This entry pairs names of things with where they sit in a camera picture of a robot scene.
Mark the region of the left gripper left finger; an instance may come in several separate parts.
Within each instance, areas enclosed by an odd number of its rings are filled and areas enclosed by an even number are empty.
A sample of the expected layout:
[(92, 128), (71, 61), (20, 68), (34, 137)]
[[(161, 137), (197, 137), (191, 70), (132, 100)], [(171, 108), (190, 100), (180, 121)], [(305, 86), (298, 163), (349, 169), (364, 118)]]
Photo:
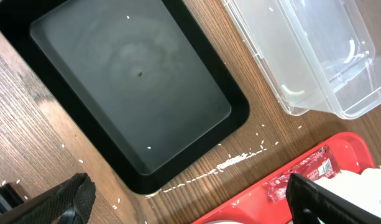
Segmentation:
[(19, 184), (6, 183), (0, 187), (0, 224), (88, 223), (95, 199), (95, 183), (86, 173), (34, 198)]

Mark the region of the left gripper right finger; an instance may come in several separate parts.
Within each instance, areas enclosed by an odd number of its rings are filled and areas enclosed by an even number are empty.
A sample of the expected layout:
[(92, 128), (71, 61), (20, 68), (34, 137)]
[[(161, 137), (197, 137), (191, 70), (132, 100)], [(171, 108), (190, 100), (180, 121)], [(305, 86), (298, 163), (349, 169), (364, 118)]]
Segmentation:
[(294, 224), (381, 224), (380, 217), (299, 174), (290, 176), (286, 198)]

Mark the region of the white napkin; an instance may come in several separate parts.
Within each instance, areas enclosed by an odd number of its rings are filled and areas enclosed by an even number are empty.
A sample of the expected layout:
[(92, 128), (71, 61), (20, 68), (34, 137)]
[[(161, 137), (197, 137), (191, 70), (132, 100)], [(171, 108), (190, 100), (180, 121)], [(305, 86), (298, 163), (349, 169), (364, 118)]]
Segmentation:
[(315, 183), (381, 218), (381, 167), (361, 174), (340, 170), (333, 178), (322, 177)]

